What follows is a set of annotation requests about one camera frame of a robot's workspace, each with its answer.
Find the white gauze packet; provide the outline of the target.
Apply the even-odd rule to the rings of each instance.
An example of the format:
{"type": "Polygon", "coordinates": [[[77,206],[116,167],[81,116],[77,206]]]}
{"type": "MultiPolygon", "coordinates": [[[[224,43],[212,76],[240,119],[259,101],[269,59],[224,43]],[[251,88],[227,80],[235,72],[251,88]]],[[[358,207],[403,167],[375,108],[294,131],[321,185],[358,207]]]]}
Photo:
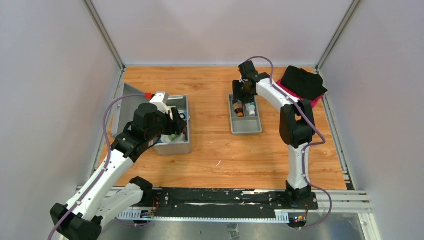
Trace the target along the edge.
{"type": "Polygon", "coordinates": [[[186,136],[184,133],[182,134],[172,134],[172,135],[161,135],[160,141],[164,144],[176,143],[176,142],[184,142],[186,136]]]}

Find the brown medicine bottle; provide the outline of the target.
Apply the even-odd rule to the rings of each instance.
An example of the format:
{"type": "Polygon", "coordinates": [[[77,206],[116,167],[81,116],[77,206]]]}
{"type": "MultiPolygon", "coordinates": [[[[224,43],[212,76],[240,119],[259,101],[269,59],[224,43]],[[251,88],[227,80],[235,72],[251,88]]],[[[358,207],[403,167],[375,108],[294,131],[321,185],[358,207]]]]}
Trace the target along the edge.
{"type": "Polygon", "coordinates": [[[234,108],[234,113],[236,114],[237,117],[241,118],[245,116],[242,103],[240,102],[234,103],[233,108],[234,108]]]}

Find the white medicine bottle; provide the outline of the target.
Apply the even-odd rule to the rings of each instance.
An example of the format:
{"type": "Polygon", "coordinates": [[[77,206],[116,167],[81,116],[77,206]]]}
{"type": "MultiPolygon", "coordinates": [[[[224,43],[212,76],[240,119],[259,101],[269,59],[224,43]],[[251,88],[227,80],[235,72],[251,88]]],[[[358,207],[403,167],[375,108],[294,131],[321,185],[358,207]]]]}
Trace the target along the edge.
{"type": "Polygon", "coordinates": [[[246,111],[250,117],[256,116],[256,105],[254,102],[247,103],[245,105],[246,111]]]}

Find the grey divider tray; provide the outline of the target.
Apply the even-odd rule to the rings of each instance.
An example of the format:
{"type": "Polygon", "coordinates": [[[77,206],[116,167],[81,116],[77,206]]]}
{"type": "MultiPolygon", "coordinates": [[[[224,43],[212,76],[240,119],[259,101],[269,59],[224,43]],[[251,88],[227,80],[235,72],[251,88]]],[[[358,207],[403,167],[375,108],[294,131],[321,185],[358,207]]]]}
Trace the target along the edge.
{"type": "Polygon", "coordinates": [[[233,95],[228,95],[228,107],[229,107],[229,119],[230,119],[230,127],[231,132],[234,135],[253,135],[253,134],[260,134],[263,132],[260,113],[259,113],[259,107],[256,100],[256,97],[254,97],[254,103],[256,106],[256,116],[249,116],[245,104],[243,105],[244,109],[244,117],[237,117],[234,112],[233,107],[233,95]]]}

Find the grey metal case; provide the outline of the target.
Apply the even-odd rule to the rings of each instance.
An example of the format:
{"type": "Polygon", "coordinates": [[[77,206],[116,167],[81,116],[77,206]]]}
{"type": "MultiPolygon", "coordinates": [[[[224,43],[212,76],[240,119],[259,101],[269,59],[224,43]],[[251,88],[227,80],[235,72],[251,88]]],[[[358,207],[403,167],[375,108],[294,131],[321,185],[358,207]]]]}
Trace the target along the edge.
{"type": "Polygon", "coordinates": [[[167,107],[177,107],[180,113],[187,116],[187,127],[184,130],[185,141],[162,143],[168,114],[158,111],[150,103],[154,94],[124,84],[123,99],[118,103],[115,123],[111,135],[115,138],[111,144],[113,150],[124,153],[135,159],[149,149],[154,149],[160,156],[189,154],[193,151],[190,126],[190,106],[188,95],[169,95],[167,107]]]}

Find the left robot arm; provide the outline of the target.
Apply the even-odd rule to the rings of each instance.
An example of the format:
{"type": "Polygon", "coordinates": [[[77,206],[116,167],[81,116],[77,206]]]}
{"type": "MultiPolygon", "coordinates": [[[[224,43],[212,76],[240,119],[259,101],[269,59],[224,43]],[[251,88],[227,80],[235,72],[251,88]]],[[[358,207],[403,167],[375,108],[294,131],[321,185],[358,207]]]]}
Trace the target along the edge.
{"type": "Polygon", "coordinates": [[[106,158],[87,183],[65,204],[50,210],[54,227],[48,238],[59,233],[69,240],[96,240],[111,221],[132,205],[149,206],[153,185],[135,177],[116,194],[106,197],[116,181],[163,135],[179,135],[187,126],[175,106],[142,103],[134,111],[106,158]]]}

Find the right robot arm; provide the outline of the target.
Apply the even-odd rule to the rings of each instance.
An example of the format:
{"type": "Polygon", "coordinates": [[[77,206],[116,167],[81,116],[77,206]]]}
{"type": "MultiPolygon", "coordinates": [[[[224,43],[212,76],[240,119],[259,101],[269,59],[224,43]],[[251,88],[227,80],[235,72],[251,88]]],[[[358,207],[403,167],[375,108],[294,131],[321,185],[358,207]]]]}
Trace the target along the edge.
{"type": "Polygon", "coordinates": [[[316,133],[311,103],[290,95],[268,73],[259,73],[251,60],[240,64],[238,70],[240,79],[232,82],[233,103],[247,104],[261,96],[280,114],[279,134],[288,148],[289,171],[282,200],[272,197],[272,201],[292,209],[316,210],[318,203],[308,176],[308,145],[316,133]]]}

